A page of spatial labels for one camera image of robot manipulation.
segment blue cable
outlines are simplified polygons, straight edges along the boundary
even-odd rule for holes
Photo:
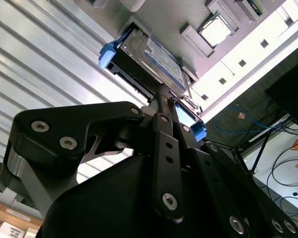
[[[217,116],[218,116],[218,115],[216,115],[216,116],[214,117],[214,120],[213,120],[213,122],[214,122],[214,127],[215,127],[216,130],[218,130],[218,131],[221,132],[221,133],[225,133],[225,134],[246,134],[246,133],[259,133],[259,132],[262,132],[262,131],[263,131],[263,130],[250,130],[250,131],[226,131],[226,130],[221,130],[221,129],[218,127],[217,122],[216,122]]]
[[[240,109],[238,108],[228,108],[228,109],[231,109],[231,110],[234,110],[238,113],[244,113],[243,111],[241,111]],[[262,132],[264,130],[250,130],[250,131],[226,131],[226,130],[222,130],[218,127],[217,125],[217,122],[216,122],[216,119],[217,119],[217,116],[219,114],[217,114],[215,117],[214,117],[214,127],[217,131],[221,132],[221,133],[225,133],[225,134],[246,134],[246,133],[259,133],[259,132]],[[260,127],[263,127],[263,128],[266,128],[266,129],[277,129],[277,128],[280,128],[284,123],[286,123],[287,121],[283,121],[281,123],[279,123],[278,125],[275,125],[275,126],[266,126],[266,125],[263,125],[259,122],[257,122],[253,117],[249,116],[248,114],[246,114],[247,118],[249,118],[254,124],[260,126]],[[291,135],[297,135],[296,133],[293,133],[293,132],[290,132],[290,131],[287,131],[285,129],[282,129],[282,130],[278,130],[278,131],[282,131],[282,132],[286,132],[288,134],[291,134]]]

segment black metal bracket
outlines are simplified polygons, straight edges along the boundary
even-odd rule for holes
[[[54,237],[66,226],[67,237],[78,235],[76,227],[89,237],[152,237],[157,227],[168,237],[298,238],[295,224],[249,174],[216,145],[199,148],[164,90],[143,111],[120,102],[31,110],[15,117],[1,176],[46,215],[41,237]],[[124,148],[134,149],[134,155],[77,185],[80,163]],[[75,219],[64,218],[74,204],[80,204]],[[84,222],[81,212],[88,216]],[[59,216],[66,223],[60,225]],[[209,229],[214,226],[215,232]]]
[[[269,139],[271,133],[272,133],[272,132],[271,132],[271,130],[270,130],[270,131],[266,134],[266,136],[265,136],[265,140],[264,140],[262,146],[260,147],[260,150],[259,150],[258,155],[257,155],[257,157],[256,157],[256,160],[255,160],[255,162],[254,162],[254,164],[253,164],[253,167],[252,167],[252,169],[249,171],[252,175],[255,174],[255,170],[256,170],[256,167],[257,167],[257,165],[258,165],[259,159],[260,159],[260,157],[261,157],[262,154],[263,154],[263,151],[264,151],[264,149],[265,149],[265,146],[266,146],[266,144],[267,144],[267,142],[268,142],[268,139]]]

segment cardboard box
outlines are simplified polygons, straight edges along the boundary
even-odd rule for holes
[[[0,224],[0,238],[23,238],[25,232],[8,222]]]

